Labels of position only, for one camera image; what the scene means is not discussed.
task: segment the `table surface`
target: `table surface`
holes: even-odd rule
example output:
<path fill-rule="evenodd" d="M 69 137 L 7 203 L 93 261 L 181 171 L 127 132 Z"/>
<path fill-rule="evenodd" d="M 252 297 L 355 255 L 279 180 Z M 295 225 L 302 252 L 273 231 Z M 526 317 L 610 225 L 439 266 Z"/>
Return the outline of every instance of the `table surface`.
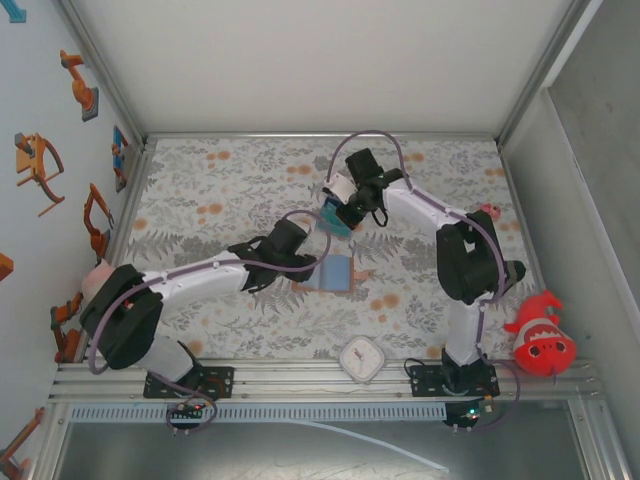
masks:
<path fill-rule="evenodd" d="M 203 260 L 227 246 L 271 231 L 294 209 L 318 210 L 322 182 L 339 139 L 276 137 L 161 139 L 138 207 L 124 263 L 162 270 Z M 414 182 L 452 206 L 475 211 L 500 207 L 495 221 L 505 259 L 528 267 L 513 201 L 493 142 L 401 141 Z M 344 159 L 369 147 L 385 168 L 397 166 L 390 142 L 350 142 Z M 301 248 L 319 254 L 325 237 L 314 231 Z M 279 278 L 253 296 L 211 296 L 163 312 L 158 333 L 182 340 L 201 357 L 338 358 L 356 335 L 374 340 L 387 358 L 439 358 L 448 331 L 449 299 L 437 280 L 435 239 L 402 218 L 386 228 L 367 218 L 350 240 L 332 240 L 332 253 L 354 257 L 352 293 L 292 291 Z M 532 275 L 488 313 L 484 350 L 510 358 L 513 321 L 535 292 Z"/>

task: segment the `floral tablecloth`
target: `floral tablecloth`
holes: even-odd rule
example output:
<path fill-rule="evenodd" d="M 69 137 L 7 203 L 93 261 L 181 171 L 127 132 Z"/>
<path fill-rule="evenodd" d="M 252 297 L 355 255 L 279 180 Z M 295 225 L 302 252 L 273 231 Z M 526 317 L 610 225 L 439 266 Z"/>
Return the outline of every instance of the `floral tablecloth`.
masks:
<path fill-rule="evenodd" d="M 293 209 L 317 210 L 322 181 L 339 143 L 332 137 L 162 139 L 158 141 L 124 263 L 161 270 L 216 255 L 228 245 L 267 234 Z M 451 205 L 475 210 L 492 203 L 506 259 L 528 266 L 520 225 L 492 142 L 402 141 L 415 183 Z M 356 139 L 341 154 L 370 147 L 385 169 L 397 165 L 386 140 Z M 319 254 L 314 232 L 302 247 Z M 352 337 L 375 341 L 387 358 L 438 358 L 448 331 L 448 298 L 436 273 L 435 239 L 392 217 L 386 228 L 367 218 L 332 253 L 355 257 L 367 272 L 353 293 L 292 291 L 279 278 L 269 288 L 202 298 L 164 312 L 158 334 L 182 340 L 200 357 L 337 358 Z M 490 310 L 483 339 L 493 358 L 509 358 L 513 337 L 502 325 L 533 293 L 532 276 Z"/>

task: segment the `purple cable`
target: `purple cable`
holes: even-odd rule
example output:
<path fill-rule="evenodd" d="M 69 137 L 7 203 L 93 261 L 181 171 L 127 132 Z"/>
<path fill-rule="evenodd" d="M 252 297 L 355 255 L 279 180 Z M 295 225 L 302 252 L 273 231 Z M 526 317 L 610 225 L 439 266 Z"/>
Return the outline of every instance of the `purple cable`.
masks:
<path fill-rule="evenodd" d="M 470 227 L 472 227 L 473 229 L 475 229 L 477 232 L 480 233 L 480 235 L 482 235 L 484 240 L 489 245 L 491 252 L 493 253 L 493 256 L 496 260 L 496 266 L 498 267 L 498 290 L 494 293 L 493 297 L 490 300 L 482 300 L 480 302 L 480 305 L 479 305 L 480 314 L 478 316 L 478 330 L 476 332 L 476 349 L 478 352 L 478 356 L 485 364 L 487 365 L 500 364 L 506 367 L 507 369 L 509 369 L 509 371 L 513 374 L 516 382 L 516 393 L 515 393 L 515 398 L 513 400 L 513 403 L 511 404 L 509 410 L 507 410 L 502 417 L 500 417 L 495 422 L 490 423 L 489 425 L 478 427 L 473 431 L 488 430 L 498 425 L 499 423 L 501 423 L 515 409 L 518 402 L 520 401 L 520 391 L 521 391 L 520 378 L 518 377 L 518 372 L 515 370 L 515 368 L 513 368 L 513 366 L 511 366 L 508 362 L 505 362 L 503 360 L 492 360 L 492 361 L 487 360 L 487 358 L 485 358 L 484 356 L 484 353 L 482 352 L 482 349 L 480 348 L 480 342 L 482 341 L 482 332 L 484 331 L 484 321 L 485 321 L 484 309 L 489 304 L 498 303 L 502 298 L 502 296 L 504 295 L 505 269 L 504 269 L 504 259 L 502 258 L 500 249 L 498 248 L 498 245 L 496 245 L 496 242 L 493 240 L 493 238 L 491 238 L 491 235 L 489 235 L 489 232 L 487 232 L 484 228 L 482 228 L 477 222 L 471 220 L 470 218 L 464 215 L 460 215 L 456 212 L 453 212 L 453 211 L 447 212 L 448 205 L 443 205 L 437 202 L 436 200 L 433 200 L 428 196 L 424 195 L 422 192 L 415 190 L 413 188 L 413 185 L 411 184 L 411 180 L 409 179 L 409 174 L 407 173 L 407 169 L 405 167 L 404 157 L 402 155 L 402 147 L 400 146 L 400 143 L 398 142 L 398 140 L 389 132 L 385 132 L 383 130 L 362 130 L 360 132 L 353 133 L 348 137 L 346 137 L 342 142 L 340 142 L 340 144 L 338 145 L 338 148 L 336 148 L 336 151 L 333 153 L 333 156 L 331 157 L 331 162 L 329 162 L 329 171 L 327 172 L 327 182 L 331 180 L 331 170 L 333 169 L 333 164 L 335 163 L 336 158 L 338 157 L 338 153 L 340 153 L 340 150 L 342 149 L 342 147 L 344 147 L 349 141 L 361 135 L 382 135 L 384 137 L 387 137 L 389 140 L 391 140 L 393 145 L 396 147 L 396 151 L 398 152 L 400 170 L 402 171 L 402 175 L 407 184 L 407 187 L 409 188 L 409 191 L 413 193 L 416 197 L 423 200 L 424 202 L 427 202 L 432 207 L 440 210 L 441 212 L 448 213 L 448 215 L 452 216 L 456 220 L 464 222 Z"/>
<path fill-rule="evenodd" d="M 295 215 L 295 214 L 306 214 L 309 215 L 311 217 L 313 217 L 316 221 L 321 222 L 322 219 L 316 215 L 315 213 L 309 211 L 309 210 L 292 210 L 291 212 L 288 212 L 287 214 L 285 214 L 285 216 L 283 218 L 288 218 L 291 215 Z M 327 244 L 325 246 L 324 252 L 322 252 L 322 255 L 320 255 L 320 257 L 313 263 L 309 264 L 309 265 L 305 265 L 304 267 L 281 267 L 279 265 L 271 265 L 269 263 L 264 263 L 264 262 L 259 262 L 256 260 L 242 260 L 242 259 L 228 259 L 228 260 L 220 260 L 219 262 L 211 262 L 211 263 L 204 263 L 204 264 L 200 264 L 200 265 L 195 265 L 195 266 L 190 266 L 190 267 L 184 267 L 181 269 L 178 269 L 174 272 L 171 272 L 169 275 L 167 275 L 167 280 L 173 280 L 174 278 L 178 278 L 181 277 L 183 275 L 188 275 L 190 273 L 194 273 L 194 272 L 199 272 L 201 270 L 206 270 L 209 268 L 218 268 L 221 266 L 225 266 L 225 265 L 238 265 L 238 264 L 242 264 L 242 265 L 255 265 L 257 267 L 263 267 L 263 268 L 267 268 L 269 270 L 275 270 L 278 272 L 287 272 L 287 273 L 297 273 L 297 272 L 306 272 L 307 270 L 311 270 L 313 268 L 315 268 L 316 266 L 320 265 L 320 263 L 322 263 L 324 261 L 324 259 L 326 258 L 326 256 L 329 254 L 329 250 L 331 249 L 331 234 L 327 231 L 325 232 L 327 235 Z M 105 327 L 107 326 L 107 323 L 109 322 L 109 320 L 111 319 L 111 316 L 113 315 L 113 312 L 116 311 L 116 309 L 128 298 L 130 298 L 132 295 L 135 295 L 136 293 L 138 293 L 141 290 L 144 290 L 147 287 L 151 287 L 153 285 L 157 285 L 158 283 L 164 282 L 165 279 L 163 277 L 157 277 L 157 278 L 153 278 L 151 280 L 148 280 L 144 283 L 141 283 L 140 285 L 136 285 L 135 287 L 130 288 L 129 290 L 127 290 L 126 292 L 124 292 L 122 295 L 120 295 L 107 309 L 107 311 L 104 313 L 104 315 L 102 316 L 102 318 L 100 319 L 100 322 L 98 323 L 98 326 L 96 327 L 96 331 L 93 335 L 93 339 L 91 341 L 91 346 L 89 347 L 89 370 L 91 371 L 91 373 L 93 373 L 94 375 L 100 375 L 102 373 L 104 373 L 107 368 L 109 368 L 109 366 L 105 363 L 105 365 L 103 365 L 102 367 L 98 368 L 96 367 L 96 355 L 98 353 L 98 344 L 100 343 L 100 337 L 102 336 L 102 333 L 104 332 Z M 185 388 L 185 387 L 181 387 L 180 385 L 171 382 L 168 378 L 163 377 L 162 375 L 158 375 L 156 373 L 151 372 L 152 375 L 154 375 L 158 380 L 160 380 L 161 382 L 163 382 L 164 384 L 166 384 L 167 386 L 174 388 L 176 390 L 179 390 L 181 392 L 184 393 L 188 393 L 191 395 L 191 399 L 198 397 L 198 398 L 202 398 L 205 401 L 209 402 L 213 408 L 214 408 L 214 413 L 211 415 L 211 417 L 209 419 L 207 419 L 206 421 L 204 421 L 201 425 L 198 425 L 197 427 L 191 429 L 192 432 L 196 432 L 201 430 L 202 428 L 204 428 L 205 426 L 209 425 L 216 417 L 217 412 L 218 412 L 218 407 L 215 405 L 215 402 L 207 397 L 206 395 L 204 395 L 201 392 L 198 392 L 196 390 L 191 390 L 189 388 Z M 166 423 L 167 425 L 171 428 L 174 429 L 175 427 L 171 424 L 171 415 L 175 412 L 179 411 L 179 407 L 176 407 L 172 410 L 169 410 L 167 412 L 167 416 L 166 416 Z"/>

